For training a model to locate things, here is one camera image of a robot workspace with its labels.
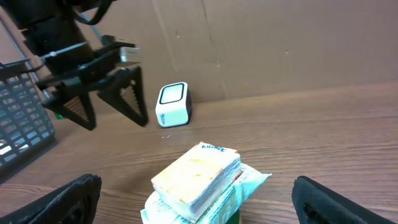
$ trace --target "wooden table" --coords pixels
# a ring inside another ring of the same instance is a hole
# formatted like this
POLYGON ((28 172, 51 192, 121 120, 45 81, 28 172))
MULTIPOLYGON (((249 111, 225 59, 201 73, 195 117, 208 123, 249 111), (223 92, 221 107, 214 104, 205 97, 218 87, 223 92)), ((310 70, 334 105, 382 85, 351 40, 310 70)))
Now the wooden table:
POLYGON ((300 175, 398 222, 398 82, 202 103, 177 128, 140 128, 119 113, 99 115, 92 132, 55 127, 59 144, 0 186, 0 215, 92 173, 103 179, 95 223, 141 223, 150 179, 204 141, 274 174, 241 207, 245 224, 297 223, 300 175))

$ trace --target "brown backdrop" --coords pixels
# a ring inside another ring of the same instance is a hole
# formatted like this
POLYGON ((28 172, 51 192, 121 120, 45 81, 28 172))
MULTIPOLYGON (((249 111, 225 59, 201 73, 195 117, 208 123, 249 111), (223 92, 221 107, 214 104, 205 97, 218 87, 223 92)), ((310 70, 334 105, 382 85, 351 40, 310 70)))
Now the brown backdrop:
POLYGON ((395 0, 118 0, 98 29, 142 49, 153 108, 173 82, 201 102, 395 79, 397 23, 395 0))

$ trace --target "stack of packages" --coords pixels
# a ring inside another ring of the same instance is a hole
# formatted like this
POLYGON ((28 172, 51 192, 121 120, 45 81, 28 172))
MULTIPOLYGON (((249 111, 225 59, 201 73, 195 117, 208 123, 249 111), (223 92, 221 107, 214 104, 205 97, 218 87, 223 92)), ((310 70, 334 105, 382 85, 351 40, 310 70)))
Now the stack of packages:
POLYGON ((242 164, 234 149, 201 142, 152 179, 142 221, 238 224, 238 208, 270 175, 242 164))

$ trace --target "gray basket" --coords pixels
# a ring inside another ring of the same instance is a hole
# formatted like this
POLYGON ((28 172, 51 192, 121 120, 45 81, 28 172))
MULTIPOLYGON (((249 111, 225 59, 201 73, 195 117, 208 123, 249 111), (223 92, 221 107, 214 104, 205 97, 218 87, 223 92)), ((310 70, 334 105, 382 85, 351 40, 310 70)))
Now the gray basket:
MULTIPOLYGON (((26 70, 24 62, 4 66, 22 71, 26 70)), ((19 159, 31 156, 29 152, 43 147, 54 134, 30 76, 0 69, 0 171, 7 168, 6 173, 10 172, 11 164, 20 166, 19 159)))

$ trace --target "white device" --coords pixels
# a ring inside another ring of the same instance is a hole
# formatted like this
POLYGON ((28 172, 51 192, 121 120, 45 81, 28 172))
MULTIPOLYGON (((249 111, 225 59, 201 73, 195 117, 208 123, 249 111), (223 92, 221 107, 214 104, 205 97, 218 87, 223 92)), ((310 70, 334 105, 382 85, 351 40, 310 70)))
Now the white device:
POLYGON ((160 90, 155 112, 163 128, 187 124, 192 112, 188 84, 179 82, 164 86, 160 90))

